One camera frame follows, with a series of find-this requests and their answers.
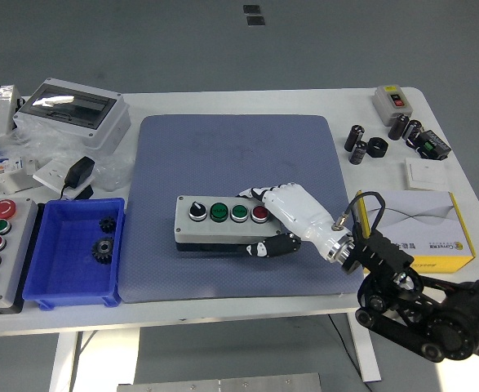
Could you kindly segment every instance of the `red switch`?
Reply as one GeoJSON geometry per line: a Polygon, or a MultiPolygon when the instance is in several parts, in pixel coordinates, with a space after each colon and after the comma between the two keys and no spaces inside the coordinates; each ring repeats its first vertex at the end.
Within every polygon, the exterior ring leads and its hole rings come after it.
{"type": "Polygon", "coordinates": [[[0,200],[0,219],[9,219],[16,213],[16,203],[8,198],[0,200]]]}

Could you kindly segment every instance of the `plastic bag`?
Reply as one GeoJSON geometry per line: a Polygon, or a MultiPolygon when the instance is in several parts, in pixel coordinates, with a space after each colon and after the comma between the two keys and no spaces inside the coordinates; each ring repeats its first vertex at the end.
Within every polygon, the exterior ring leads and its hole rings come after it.
{"type": "Polygon", "coordinates": [[[53,159],[76,162],[85,156],[92,158],[95,162],[93,185],[107,191],[127,185],[134,167],[134,159],[125,154],[100,155],[85,147],[79,137],[37,119],[0,137],[0,159],[28,156],[37,159],[40,167],[53,159]]]}
{"type": "Polygon", "coordinates": [[[93,185],[112,192],[131,182],[134,158],[128,154],[114,153],[95,161],[93,185]]]}

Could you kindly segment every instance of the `blue mat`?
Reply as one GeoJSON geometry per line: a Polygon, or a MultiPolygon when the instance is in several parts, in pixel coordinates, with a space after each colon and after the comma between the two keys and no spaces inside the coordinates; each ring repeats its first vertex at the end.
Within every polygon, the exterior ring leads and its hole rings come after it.
{"type": "Polygon", "coordinates": [[[311,243],[260,259],[178,252],[175,201],[181,194],[235,196],[296,182],[336,218],[348,205],[327,121],[300,115],[162,115],[140,129],[122,237],[118,292],[125,302],[356,292],[311,243]]]}

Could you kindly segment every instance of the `green push button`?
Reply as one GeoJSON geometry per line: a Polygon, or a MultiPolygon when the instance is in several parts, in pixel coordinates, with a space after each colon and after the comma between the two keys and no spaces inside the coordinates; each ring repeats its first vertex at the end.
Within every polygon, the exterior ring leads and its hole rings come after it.
{"type": "Polygon", "coordinates": [[[224,222],[228,217],[228,207],[223,203],[215,203],[210,208],[210,218],[214,222],[224,222]]]}
{"type": "Polygon", "coordinates": [[[238,223],[244,222],[248,219],[248,208],[238,204],[232,208],[232,220],[238,223]]]}
{"type": "Polygon", "coordinates": [[[0,219],[0,235],[7,234],[11,230],[11,223],[8,220],[0,219]]]}

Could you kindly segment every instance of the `blue plastic bin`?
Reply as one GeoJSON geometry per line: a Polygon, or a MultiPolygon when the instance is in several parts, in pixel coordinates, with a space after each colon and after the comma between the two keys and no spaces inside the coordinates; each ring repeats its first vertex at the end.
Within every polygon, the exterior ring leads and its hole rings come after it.
{"type": "Polygon", "coordinates": [[[118,306],[124,211],[122,198],[48,202],[23,298],[36,301],[41,310],[70,305],[118,306]],[[116,221],[115,233],[101,230],[100,220],[106,216],[116,221]],[[91,249],[106,237],[113,238],[114,248],[112,262],[104,265],[93,257],[91,249]]]}

